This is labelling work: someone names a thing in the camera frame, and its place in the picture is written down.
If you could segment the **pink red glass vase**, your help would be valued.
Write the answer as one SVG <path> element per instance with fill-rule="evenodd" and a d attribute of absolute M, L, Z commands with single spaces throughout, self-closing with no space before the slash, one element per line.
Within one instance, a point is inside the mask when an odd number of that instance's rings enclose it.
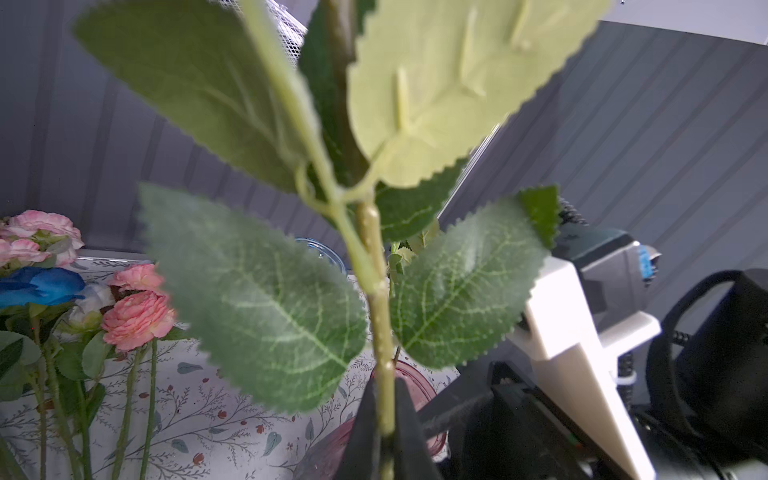
<path fill-rule="evenodd" d="M 399 361 L 396 366 L 396 425 L 394 477 L 440 479 L 433 457 L 446 443 L 446 435 L 425 434 L 417 425 L 417 412 L 435 398 L 436 390 L 415 367 Z M 378 479 L 381 436 L 376 419 L 376 383 L 366 384 L 353 419 L 309 448 L 294 470 L 295 479 Z"/>

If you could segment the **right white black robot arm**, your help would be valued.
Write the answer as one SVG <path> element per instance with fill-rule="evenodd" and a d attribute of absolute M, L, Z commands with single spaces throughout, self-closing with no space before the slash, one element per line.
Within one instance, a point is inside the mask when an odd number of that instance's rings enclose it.
<path fill-rule="evenodd" d="M 767 475 L 767 273 L 705 277 L 662 321 L 646 363 L 650 401 L 630 419 L 660 479 Z M 447 433 L 446 479 L 620 479 L 623 472 L 503 360 L 468 370 L 419 414 Z"/>

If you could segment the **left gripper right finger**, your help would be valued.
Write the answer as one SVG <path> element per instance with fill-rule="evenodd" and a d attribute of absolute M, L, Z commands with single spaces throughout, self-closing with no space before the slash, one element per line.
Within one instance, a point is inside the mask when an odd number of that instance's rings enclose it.
<path fill-rule="evenodd" d="M 403 379 L 395 380 L 395 480 L 442 480 Z"/>

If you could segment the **light pink rose stem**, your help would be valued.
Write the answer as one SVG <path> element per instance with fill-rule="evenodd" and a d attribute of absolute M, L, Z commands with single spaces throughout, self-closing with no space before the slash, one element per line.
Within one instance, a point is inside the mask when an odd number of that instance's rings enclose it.
<path fill-rule="evenodd" d="M 297 195 L 343 240 L 354 279 L 265 222 L 144 183 L 143 242 L 173 307 L 241 391 L 320 406 L 371 344 L 380 479 L 394 479 L 394 354 L 429 368 L 519 322 L 560 223 L 555 187 L 468 214 L 403 275 L 387 244 L 430 223 L 444 175 L 580 49 L 607 1 L 324 1 L 297 67 L 261 1 L 106 1 L 73 33 L 220 160 Z"/>

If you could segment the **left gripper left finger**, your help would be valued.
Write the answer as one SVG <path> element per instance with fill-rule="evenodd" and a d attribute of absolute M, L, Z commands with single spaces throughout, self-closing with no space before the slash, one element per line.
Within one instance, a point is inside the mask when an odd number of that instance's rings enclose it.
<path fill-rule="evenodd" d="M 379 480 L 381 435 L 377 421 L 377 384 L 366 384 L 348 443 L 335 473 L 335 480 Z"/>

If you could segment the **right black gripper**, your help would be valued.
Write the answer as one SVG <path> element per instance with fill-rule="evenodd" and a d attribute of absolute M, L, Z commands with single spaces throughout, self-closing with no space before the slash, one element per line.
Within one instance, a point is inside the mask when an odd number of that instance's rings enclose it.
<path fill-rule="evenodd" d="M 567 424 L 508 361 L 474 362 L 418 412 L 427 438 L 445 433 L 445 479 L 628 479 Z"/>

